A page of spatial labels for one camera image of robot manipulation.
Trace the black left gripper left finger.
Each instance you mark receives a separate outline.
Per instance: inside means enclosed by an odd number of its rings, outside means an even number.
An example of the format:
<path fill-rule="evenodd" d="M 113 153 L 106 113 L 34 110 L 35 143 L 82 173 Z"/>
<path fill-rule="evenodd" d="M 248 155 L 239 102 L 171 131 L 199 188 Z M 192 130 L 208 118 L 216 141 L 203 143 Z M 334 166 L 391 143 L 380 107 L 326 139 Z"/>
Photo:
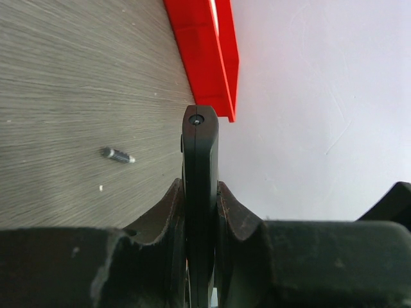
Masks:
<path fill-rule="evenodd" d="M 164 197 L 124 229 L 1 231 L 2 307 L 183 307 L 184 192 Z"/>

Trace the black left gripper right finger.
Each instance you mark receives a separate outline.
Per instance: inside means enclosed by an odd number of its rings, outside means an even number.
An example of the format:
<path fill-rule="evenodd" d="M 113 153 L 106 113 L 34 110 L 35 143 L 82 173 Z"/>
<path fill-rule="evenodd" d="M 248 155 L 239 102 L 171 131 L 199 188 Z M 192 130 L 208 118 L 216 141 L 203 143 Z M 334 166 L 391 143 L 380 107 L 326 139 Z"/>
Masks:
<path fill-rule="evenodd" d="M 265 221 L 219 185 L 220 307 L 409 307 L 410 230 L 391 221 Z"/>

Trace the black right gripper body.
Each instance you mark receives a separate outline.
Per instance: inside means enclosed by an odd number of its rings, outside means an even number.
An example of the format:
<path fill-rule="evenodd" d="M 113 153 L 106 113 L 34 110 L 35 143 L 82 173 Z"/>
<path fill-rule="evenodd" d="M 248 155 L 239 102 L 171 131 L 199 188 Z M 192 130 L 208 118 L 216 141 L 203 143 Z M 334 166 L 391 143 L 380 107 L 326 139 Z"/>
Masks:
<path fill-rule="evenodd" d="M 410 230 L 411 186 L 397 182 L 358 221 L 391 221 Z"/>

